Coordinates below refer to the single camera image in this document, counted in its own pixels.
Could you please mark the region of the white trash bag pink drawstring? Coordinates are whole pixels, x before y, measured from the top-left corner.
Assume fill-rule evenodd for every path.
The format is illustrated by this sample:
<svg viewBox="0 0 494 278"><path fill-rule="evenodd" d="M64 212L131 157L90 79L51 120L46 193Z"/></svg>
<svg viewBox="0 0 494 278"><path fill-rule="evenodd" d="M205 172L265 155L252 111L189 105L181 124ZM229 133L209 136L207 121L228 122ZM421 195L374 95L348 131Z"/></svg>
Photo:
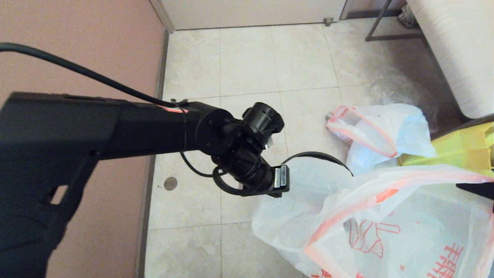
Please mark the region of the white trash bag pink drawstring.
<svg viewBox="0 0 494 278"><path fill-rule="evenodd" d="M450 165L353 176L312 157L287 163L288 192L256 209L255 236L313 278L488 278L494 201L457 188L490 178Z"/></svg>

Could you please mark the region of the used trash bag red print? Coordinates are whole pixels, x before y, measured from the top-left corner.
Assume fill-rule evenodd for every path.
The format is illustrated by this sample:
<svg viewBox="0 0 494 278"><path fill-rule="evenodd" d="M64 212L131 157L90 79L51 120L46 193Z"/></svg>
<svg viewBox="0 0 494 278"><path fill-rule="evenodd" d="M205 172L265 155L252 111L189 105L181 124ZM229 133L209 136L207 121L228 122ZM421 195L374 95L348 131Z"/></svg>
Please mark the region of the used trash bag red print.
<svg viewBox="0 0 494 278"><path fill-rule="evenodd" d="M370 172L403 154L436 155L428 122L416 106L341 105L333 113L326 126L349 144L346 165L354 175Z"/></svg>

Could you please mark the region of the yellow fabric bag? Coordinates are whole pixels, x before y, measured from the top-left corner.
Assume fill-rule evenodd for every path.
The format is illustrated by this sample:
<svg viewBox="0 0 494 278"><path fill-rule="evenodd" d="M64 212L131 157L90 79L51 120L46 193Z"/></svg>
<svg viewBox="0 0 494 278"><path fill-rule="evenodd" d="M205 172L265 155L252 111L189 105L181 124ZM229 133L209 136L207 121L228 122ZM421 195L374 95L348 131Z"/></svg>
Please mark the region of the yellow fabric bag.
<svg viewBox="0 0 494 278"><path fill-rule="evenodd" d="M446 164L494 178L494 122L464 128L434 141L435 157L403 154L400 166Z"/></svg>

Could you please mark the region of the black round trash bin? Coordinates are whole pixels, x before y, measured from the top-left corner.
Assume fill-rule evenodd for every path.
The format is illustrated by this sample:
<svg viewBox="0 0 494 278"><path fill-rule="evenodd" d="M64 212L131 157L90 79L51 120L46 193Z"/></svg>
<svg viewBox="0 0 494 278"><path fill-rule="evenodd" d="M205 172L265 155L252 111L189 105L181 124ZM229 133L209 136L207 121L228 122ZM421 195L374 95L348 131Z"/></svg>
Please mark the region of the black round trash bin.
<svg viewBox="0 0 494 278"><path fill-rule="evenodd" d="M308 152L304 152L304 153L295 154L295 155L287 158L286 160L284 160L284 162L282 162L282 164L284 165L296 157L312 157L312 158L316 158L316 159L329 161L329 162L343 166L345 169L347 169L350 172L351 176L353 176L353 173L351 172L351 170L343 162L341 162L340 160L338 160L337 158L335 158L331 155L328 155L326 153L316 152L316 151L308 151Z"/></svg>

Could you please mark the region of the clear plastic bag dark contents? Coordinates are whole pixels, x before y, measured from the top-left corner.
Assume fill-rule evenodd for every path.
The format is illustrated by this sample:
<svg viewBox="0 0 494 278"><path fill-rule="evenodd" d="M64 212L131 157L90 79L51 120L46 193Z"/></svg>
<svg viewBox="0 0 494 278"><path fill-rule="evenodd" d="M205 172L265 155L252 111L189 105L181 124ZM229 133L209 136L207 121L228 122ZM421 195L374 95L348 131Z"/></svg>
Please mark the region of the clear plastic bag dark contents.
<svg viewBox="0 0 494 278"><path fill-rule="evenodd" d="M390 71L372 81L367 90L378 105L402 103L416 106L425 116L430 132L438 132L439 104L421 84L398 74L398 71Z"/></svg>

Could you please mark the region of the cream textured table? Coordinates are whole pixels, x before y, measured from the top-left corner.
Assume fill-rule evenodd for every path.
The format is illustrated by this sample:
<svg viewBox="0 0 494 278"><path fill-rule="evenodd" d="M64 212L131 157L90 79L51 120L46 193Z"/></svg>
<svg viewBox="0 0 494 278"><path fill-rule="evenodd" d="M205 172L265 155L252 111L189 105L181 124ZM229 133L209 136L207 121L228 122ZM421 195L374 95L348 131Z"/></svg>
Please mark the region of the cream textured table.
<svg viewBox="0 0 494 278"><path fill-rule="evenodd" d="M406 0L463 115L494 114L494 0Z"/></svg>

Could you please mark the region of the white door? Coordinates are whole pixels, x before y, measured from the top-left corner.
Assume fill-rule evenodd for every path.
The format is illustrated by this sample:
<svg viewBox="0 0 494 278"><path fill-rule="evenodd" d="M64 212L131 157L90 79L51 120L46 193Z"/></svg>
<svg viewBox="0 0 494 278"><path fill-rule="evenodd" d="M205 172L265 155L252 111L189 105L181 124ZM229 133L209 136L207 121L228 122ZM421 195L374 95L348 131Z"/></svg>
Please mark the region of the white door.
<svg viewBox="0 0 494 278"><path fill-rule="evenodd" d="M175 30L339 21L347 0L160 0Z"/></svg>

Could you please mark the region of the grey patterned slipper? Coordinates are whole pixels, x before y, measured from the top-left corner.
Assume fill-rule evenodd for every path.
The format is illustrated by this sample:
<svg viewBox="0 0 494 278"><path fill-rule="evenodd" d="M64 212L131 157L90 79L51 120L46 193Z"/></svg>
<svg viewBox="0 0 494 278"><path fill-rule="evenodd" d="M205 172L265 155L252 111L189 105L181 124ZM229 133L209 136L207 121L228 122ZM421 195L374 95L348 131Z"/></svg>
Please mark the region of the grey patterned slipper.
<svg viewBox="0 0 494 278"><path fill-rule="evenodd" d="M404 5L401 9L401 13L398 15L398 21L406 28L414 28L418 25L418 22L409 5Z"/></svg>

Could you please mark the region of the grey metal frame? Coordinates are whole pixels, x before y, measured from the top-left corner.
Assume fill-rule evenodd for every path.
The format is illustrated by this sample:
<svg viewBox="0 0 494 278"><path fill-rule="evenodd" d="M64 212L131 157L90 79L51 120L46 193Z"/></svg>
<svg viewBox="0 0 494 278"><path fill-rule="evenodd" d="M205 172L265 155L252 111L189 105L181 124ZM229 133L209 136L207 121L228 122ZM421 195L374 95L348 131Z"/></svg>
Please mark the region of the grey metal frame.
<svg viewBox="0 0 494 278"><path fill-rule="evenodd" d="M372 28L369 30L369 33L365 37L365 41L366 42L377 42L377 41L390 41L390 40L397 40L397 39L423 38L424 37L423 33L374 36L374 32L376 31L379 23L381 22L385 12L388 10L388 7L391 4L391 2L392 2L392 0L385 0L385 3L383 5L383 7L381 8L380 13L378 14L378 17L376 18L374 24L372 25Z"/></svg>

